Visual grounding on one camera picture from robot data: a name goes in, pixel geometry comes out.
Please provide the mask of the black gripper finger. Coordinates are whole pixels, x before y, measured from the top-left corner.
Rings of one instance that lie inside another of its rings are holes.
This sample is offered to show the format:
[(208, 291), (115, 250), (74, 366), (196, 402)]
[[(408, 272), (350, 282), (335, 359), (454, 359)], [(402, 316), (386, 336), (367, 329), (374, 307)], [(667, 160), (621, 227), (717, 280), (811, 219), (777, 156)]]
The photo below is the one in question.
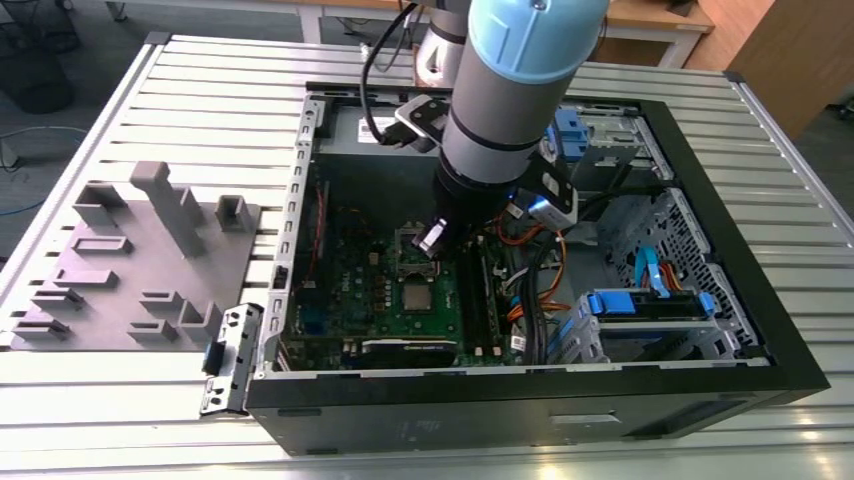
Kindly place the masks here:
[(445, 256), (446, 226), (447, 222), (443, 218), (434, 218), (412, 240), (412, 246), (431, 261), (439, 261)]

